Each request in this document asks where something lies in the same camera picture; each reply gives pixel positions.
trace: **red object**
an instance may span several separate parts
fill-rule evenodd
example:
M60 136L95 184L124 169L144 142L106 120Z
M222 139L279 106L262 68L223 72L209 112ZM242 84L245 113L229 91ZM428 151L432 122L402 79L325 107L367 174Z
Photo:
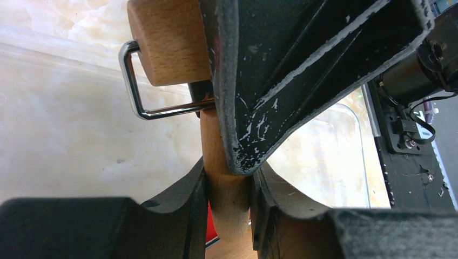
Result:
M214 229L213 219L212 219L212 212L210 210L210 204L208 204L208 215L207 215L207 237L205 242L208 242L218 235L216 234L216 230Z

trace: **screw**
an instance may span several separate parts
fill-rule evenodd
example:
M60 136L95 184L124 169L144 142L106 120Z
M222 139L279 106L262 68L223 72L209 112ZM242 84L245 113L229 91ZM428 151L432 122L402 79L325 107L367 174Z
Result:
M415 141L413 141L412 139L411 139L411 140L406 140L405 144L406 144L406 147L407 147L408 149L412 149L413 147L416 146Z

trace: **black metal frame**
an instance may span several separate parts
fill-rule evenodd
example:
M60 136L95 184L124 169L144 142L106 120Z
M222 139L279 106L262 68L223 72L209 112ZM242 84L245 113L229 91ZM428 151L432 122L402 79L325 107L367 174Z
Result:
M378 94L377 80L368 83L371 104L375 111L372 120L378 124L380 136L374 138L380 167L392 208L401 209L454 209L450 193L431 144L418 145L418 154L393 149L392 120L398 111Z

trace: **scratched black surface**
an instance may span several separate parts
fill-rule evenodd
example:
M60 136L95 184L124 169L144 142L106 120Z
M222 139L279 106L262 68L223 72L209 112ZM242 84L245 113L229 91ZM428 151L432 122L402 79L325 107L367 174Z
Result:
M232 172L252 174L293 128L371 79L373 71L422 33L424 27L411 2L391 1L282 91L265 103L260 101L318 48L381 2L200 1L227 165ZM227 93L234 88L232 100Z

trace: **metal bracket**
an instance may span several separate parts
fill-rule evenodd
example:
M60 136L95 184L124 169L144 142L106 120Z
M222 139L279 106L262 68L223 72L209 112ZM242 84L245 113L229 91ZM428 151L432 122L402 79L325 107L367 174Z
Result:
M131 58L132 54L138 51L140 51L140 46L135 40L131 40L124 43L119 50L118 55L121 72L123 73L124 83L126 84L132 110L137 117L143 120L155 120L185 113L198 112L215 107L214 100L206 100L197 103L160 108L157 110L145 110L138 91L137 80L135 79Z

